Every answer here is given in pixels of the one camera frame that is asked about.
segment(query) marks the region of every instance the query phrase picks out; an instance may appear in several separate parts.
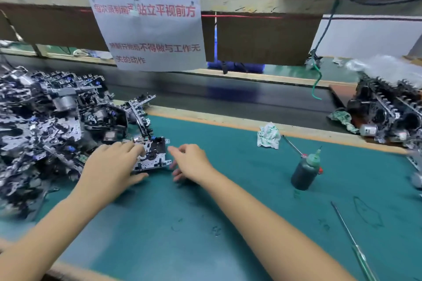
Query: paper sign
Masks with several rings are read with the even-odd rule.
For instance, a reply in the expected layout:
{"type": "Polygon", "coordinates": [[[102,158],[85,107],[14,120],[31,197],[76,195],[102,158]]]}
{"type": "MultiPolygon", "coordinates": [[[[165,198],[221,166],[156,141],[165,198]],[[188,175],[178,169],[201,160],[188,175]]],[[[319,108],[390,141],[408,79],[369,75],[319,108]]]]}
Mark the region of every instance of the paper sign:
{"type": "Polygon", "coordinates": [[[200,0],[89,0],[119,69],[182,71],[206,65],[200,0]]]}

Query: cardboard panel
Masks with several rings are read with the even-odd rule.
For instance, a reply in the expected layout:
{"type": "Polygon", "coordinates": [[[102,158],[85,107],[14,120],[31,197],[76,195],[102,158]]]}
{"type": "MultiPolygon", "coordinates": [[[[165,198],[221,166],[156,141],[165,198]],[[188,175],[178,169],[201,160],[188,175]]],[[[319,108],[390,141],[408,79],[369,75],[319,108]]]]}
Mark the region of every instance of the cardboard panel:
{"type": "Polygon", "coordinates": [[[91,8],[0,5],[29,44],[108,51],[91,8]]]}
{"type": "Polygon", "coordinates": [[[1,40],[10,40],[10,41],[18,41],[15,32],[13,31],[12,27],[4,16],[3,12],[0,12],[0,39],[1,40]]]}
{"type": "MultiPolygon", "coordinates": [[[[214,14],[214,12],[203,12],[202,14],[214,14]]],[[[207,61],[214,61],[214,17],[202,17],[202,34],[204,36],[205,58],[207,61]]]]}
{"type": "Polygon", "coordinates": [[[241,15],[251,18],[217,18],[219,60],[303,65],[322,19],[322,15],[305,14],[241,15]],[[264,16],[280,19],[256,18],[264,16]]]}

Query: teal tabletop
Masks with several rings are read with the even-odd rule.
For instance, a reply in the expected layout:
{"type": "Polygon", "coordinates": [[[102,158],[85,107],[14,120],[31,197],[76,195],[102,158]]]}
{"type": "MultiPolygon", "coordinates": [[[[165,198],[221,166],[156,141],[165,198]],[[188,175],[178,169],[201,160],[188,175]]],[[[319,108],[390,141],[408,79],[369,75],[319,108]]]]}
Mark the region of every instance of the teal tabletop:
{"type": "MultiPolygon", "coordinates": [[[[172,145],[196,143],[217,170],[300,229],[357,280],[365,280],[330,201],[381,281],[422,280],[422,200],[402,155],[290,138],[303,152],[320,146],[324,174],[307,191],[290,177],[300,161],[286,142],[256,146],[256,133],[151,117],[172,145]]],[[[71,191],[49,194],[37,220],[71,191]]],[[[0,237],[16,240],[34,223],[0,222],[0,237]]],[[[100,212],[60,258],[121,280],[270,280],[245,241],[207,193],[175,184],[171,172],[150,177],[100,212]]]]}

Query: bottle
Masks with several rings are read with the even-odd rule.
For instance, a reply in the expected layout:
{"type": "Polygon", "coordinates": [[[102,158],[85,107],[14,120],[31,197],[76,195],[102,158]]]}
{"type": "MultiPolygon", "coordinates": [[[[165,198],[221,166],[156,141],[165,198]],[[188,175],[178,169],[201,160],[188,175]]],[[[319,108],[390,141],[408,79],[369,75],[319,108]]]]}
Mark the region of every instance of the bottle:
{"type": "Polygon", "coordinates": [[[315,154],[312,153],[306,158],[302,157],[290,180],[293,187],[299,190],[307,190],[309,188],[319,172],[320,152],[321,149],[318,149],[315,154]]]}

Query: red string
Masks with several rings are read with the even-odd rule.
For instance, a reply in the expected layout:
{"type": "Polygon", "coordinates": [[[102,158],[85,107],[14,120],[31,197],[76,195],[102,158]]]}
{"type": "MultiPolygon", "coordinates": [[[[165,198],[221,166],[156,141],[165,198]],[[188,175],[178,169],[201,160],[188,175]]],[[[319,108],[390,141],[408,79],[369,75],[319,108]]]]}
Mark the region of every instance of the red string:
{"type": "MultiPolygon", "coordinates": [[[[91,9],[80,9],[81,12],[92,12],[91,9]]],[[[272,16],[243,16],[240,14],[201,14],[201,17],[213,17],[213,18],[265,18],[265,19],[282,19],[283,17],[272,17],[272,16]]]]}

